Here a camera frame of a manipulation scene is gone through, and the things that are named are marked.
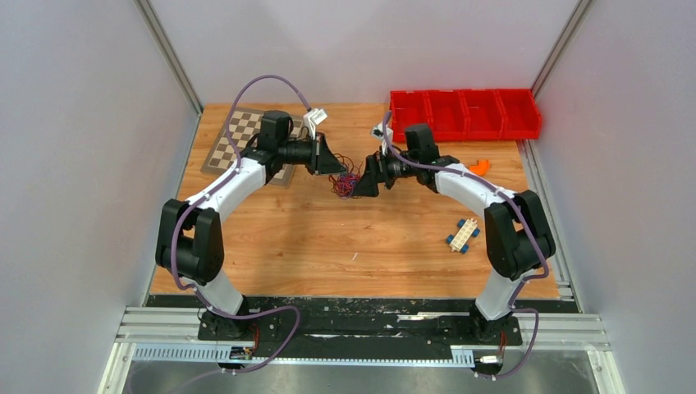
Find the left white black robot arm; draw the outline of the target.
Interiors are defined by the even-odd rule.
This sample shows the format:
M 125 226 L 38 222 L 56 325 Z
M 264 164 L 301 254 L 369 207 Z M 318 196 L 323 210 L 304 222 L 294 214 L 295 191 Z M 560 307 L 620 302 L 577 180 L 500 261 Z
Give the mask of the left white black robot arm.
M 317 126 L 327 118 L 322 108 L 303 116 L 307 134 L 290 136 L 291 116 L 266 111 L 260 129 L 238 151 L 235 163 L 198 194 L 164 205 L 154 252 L 155 262 L 165 268 L 182 289 L 192 289 L 206 308 L 209 328 L 232 340 L 248 335 L 251 318 L 248 301 L 222 271 L 225 248 L 222 224 L 252 193 L 267 185 L 286 164 L 303 165 L 312 175 L 334 175 L 345 170 L 329 149 Z

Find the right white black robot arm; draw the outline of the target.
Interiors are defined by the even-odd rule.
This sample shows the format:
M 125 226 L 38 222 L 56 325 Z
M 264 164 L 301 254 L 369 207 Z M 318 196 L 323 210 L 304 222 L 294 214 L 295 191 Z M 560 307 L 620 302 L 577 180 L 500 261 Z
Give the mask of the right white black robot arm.
M 473 339 L 490 342 L 511 318 L 517 296 L 527 282 L 548 276 L 548 259 L 556 253 L 547 216 L 537 193 L 514 192 L 471 172 L 452 156 L 442 155 L 426 123 L 405 128 L 406 148 L 397 149 L 378 125 L 373 135 L 382 141 L 365 160 L 355 184 L 356 197 L 376 197 L 400 178 L 413 177 L 432 192 L 463 204 L 483 219 L 492 271 L 476 297 L 464 327 Z

